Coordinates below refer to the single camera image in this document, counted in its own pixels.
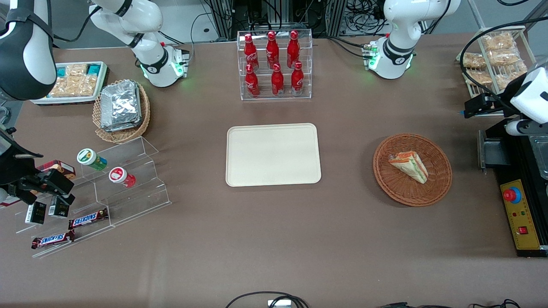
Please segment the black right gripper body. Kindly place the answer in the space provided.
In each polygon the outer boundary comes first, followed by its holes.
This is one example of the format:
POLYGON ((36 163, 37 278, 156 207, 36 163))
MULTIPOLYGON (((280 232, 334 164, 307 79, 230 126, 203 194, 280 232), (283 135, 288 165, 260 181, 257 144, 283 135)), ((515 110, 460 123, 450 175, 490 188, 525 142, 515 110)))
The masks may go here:
POLYGON ((8 191, 8 185, 20 182, 35 187, 41 185, 38 174, 41 173, 35 166, 35 158, 43 158, 42 154, 31 153, 26 149, 1 143, 0 157, 0 187, 8 191))

